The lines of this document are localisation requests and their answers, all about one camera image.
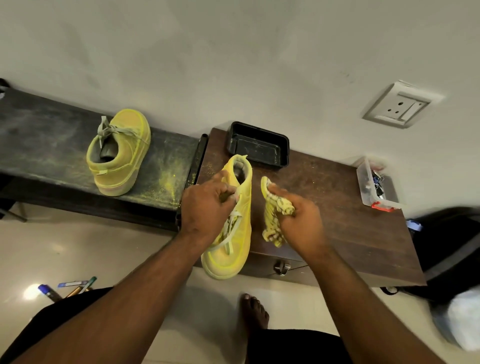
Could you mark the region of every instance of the red clip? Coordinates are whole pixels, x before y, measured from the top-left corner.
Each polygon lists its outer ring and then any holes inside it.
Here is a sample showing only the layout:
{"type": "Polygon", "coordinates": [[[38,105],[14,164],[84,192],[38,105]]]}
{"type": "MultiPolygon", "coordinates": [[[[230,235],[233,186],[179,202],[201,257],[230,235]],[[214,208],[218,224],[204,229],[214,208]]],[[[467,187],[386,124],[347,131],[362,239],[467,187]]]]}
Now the red clip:
{"type": "Polygon", "coordinates": [[[374,202],[371,207],[376,208],[377,210],[380,210],[380,211],[385,211],[385,212],[392,212],[393,210],[395,210],[393,207],[391,208],[378,207],[377,205],[379,204],[380,204],[380,201],[374,202]]]}

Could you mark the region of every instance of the drawer handle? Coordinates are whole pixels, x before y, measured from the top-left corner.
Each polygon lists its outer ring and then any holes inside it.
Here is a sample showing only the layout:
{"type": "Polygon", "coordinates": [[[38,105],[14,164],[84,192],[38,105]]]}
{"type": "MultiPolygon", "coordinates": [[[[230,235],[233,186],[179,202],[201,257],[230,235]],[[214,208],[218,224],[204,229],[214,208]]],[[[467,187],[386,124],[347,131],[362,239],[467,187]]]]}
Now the drawer handle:
{"type": "Polygon", "coordinates": [[[279,276],[286,275],[287,272],[290,270],[290,268],[292,268],[291,265],[288,263],[285,263],[283,260],[276,262],[275,265],[273,266],[273,270],[279,276]]]}

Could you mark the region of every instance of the person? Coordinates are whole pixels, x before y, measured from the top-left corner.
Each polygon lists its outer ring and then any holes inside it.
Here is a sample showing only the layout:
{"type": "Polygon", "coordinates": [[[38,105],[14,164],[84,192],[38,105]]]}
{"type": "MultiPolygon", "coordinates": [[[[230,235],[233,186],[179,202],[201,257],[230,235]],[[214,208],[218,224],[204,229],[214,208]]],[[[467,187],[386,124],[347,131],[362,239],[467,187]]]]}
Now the person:
{"type": "MultiPolygon", "coordinates": [[[[113,288],[63,299],[37,314],[0,363],[141,363],[193,264],[220,233],[236,204],[224,171],[185,190],[182,228],[113,288]],[[220,195],[229,194],[225,202],[220,195]]],[[[310,330],[269,330],[256,297],[241,297],[248,331],[246,362],[443,363],[367,287],[329,245],[318,207],[276,185],[295,215],[280,228],[318,280],[340,337],[310,330]]]]}

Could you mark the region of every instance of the white floor tile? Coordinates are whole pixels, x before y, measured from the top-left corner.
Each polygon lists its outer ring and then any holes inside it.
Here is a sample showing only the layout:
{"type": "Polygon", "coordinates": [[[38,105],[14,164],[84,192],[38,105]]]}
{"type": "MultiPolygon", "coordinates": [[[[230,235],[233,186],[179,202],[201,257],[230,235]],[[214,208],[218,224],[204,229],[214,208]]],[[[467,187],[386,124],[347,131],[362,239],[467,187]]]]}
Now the white floor tile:
{"type": "MultiPolygon", "coordinates": [[[[24,299],[32,284],[89,279],[108,287],[157,251],[172,233],[44,207],[25,205],[29,222],[0,220],[0,352],[41,308],[45,296],[24,299]]],[[[66,295],[70,289],[58,289],[66,295]]],[[[447,343],[433,326],[426,303],[398,294],[379,297],[448,363],[478,363],[447,343]]],[[[194,268],[144,363],[243,363],[246,338],[238,299],[248,292],[270,314],[270,328],[307,328],[337,334],[319,289],[271,279],[236,276],[216,281],[194,268]]]]}

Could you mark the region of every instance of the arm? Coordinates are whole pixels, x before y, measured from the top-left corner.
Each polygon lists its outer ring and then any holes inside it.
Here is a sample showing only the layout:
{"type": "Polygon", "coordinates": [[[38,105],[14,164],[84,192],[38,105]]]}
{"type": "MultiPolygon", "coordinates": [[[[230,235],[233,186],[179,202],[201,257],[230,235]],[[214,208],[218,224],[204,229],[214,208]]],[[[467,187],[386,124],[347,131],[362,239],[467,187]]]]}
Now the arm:
{"type": "Polygon", "coordinates": [[[28,349],[13,363],[141,363],[189,272],[235,207],[224,172],[188,188],[182,229],[105,296],[28,349]]]}
{"type": "Polygon", "coordinates": [[[295,216],[279,216],[280,227],[286,240],[315,274],[352,361],[443,363],[328,244],[318,207],[276,185],[269,189],[295,207],[295,216]]]}

